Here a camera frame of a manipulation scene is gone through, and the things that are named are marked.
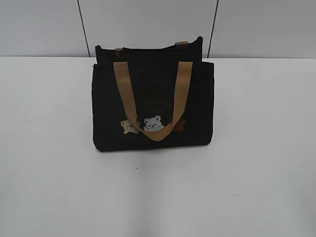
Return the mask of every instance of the black tote bag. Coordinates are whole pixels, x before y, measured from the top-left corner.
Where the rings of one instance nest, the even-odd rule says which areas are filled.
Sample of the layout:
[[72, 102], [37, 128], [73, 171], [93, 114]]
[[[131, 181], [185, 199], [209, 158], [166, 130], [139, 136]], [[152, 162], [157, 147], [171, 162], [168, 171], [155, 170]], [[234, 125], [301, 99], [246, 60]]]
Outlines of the black tote bag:
[[157, 60], [157, 61], [202, 61], [203, 38], [199, 36], [194, 42], [181, 41], [161, 49], [130, 49], [119, 48], [116, 50], [95, 47], [97, 64], [106, 62], [125, 62], [135, 60]]
[[93, 142], [102, 152], [206, 145], [213, 105], [213, 63], [143, 59], [93, 67]]

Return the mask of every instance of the white tabletop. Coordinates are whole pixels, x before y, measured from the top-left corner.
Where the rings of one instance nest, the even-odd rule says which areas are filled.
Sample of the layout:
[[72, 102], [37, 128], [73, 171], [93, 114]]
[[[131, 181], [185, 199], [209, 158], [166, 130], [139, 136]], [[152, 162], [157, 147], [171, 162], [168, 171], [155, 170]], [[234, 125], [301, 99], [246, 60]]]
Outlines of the white tabletop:
[[0, 236], [316, 236], [316, 60], [208, 61], [209, 146], [100, 153], [95, 58], [0, 58]]

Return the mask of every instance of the bag strap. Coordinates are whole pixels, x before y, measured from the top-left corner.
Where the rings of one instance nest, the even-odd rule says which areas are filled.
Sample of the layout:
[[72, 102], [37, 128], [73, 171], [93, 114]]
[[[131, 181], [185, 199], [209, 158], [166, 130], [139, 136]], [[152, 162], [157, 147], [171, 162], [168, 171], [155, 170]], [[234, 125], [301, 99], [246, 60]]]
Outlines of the bag strap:
[[172, 122], [159, 131], [154, 132], [145, 131], [138, 125], [134, 93], [130, 81], [127, 62], [114, 62], [113, 64], [119, 94], [122, 99], [127, 118], [139, 131], [141, 131], [147, 137], [154, 141], [161, 141], [172, 131], [173, 127], [177, 124], [185, 110], [193, 62], [179, 62], [174, 90]]

